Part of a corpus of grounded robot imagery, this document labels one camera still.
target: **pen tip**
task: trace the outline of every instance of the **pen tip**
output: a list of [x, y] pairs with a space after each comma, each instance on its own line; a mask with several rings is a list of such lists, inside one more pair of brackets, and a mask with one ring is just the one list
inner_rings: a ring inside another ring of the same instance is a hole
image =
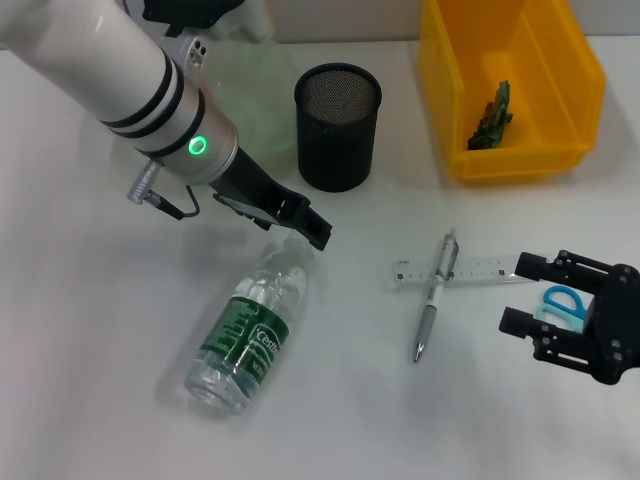
[[416, 347], [416, 354], [413, 356], [413, 363], [418, 363], [420, 361], [420, 357], [422, 356], [423, 351], [424, 345], [421, 343]]

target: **glowing green ring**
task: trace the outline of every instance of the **glowing green ring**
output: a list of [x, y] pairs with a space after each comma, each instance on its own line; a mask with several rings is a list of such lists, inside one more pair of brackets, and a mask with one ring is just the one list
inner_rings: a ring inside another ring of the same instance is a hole
[[202, 155], [207, 150], [207, 139], [202, 135], [194, 137], [189, 142], [189, 153], [191, 155]]

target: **yellow plastic bin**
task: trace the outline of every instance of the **yellow plastic bin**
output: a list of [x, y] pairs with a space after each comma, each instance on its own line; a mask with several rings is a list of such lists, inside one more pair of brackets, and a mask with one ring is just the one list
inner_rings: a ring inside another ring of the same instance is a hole
[[[420, 70], [460, 180], [563, 172], [595, 146], [605, 76], [565, 0], [424, 0]], [[513, 122], [498, 148], [469, 151], [503, 80]]]

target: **clear plastic ruler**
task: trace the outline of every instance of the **clear plastic ruler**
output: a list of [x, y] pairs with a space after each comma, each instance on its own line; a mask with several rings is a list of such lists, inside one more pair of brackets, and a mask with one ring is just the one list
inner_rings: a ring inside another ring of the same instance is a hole
[[[547, 261], [556, 257], [543, 254]], [[453, 276], [447, 287], [497, 285], [501, 283], [530, 282], [515, 274], [520, 255], [499, 257], [460, 258], [453, 267]], [[396, 290], [425, 288], [434, 283], [433, 267], [427, 262], [401, 260], [393, 263], [393, 280]]]

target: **metal connector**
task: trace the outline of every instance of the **metal connector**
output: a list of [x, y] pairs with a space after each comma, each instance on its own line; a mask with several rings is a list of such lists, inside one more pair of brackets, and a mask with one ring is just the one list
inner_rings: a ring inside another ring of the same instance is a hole
[[140, 172], [140, 175], [138, 175], [138, 178], [131, 187], [131, 190], [129, 190], [127, 198], [133, 203], [142, 205], [142, 203], [147, 200], [149, 192], [153, 188], [153, 183], [156, 181], [156, 177], [158, 176], [161, 167], [162, 164], [160, 162], [150, 159], [144, 167], [144, 170]]

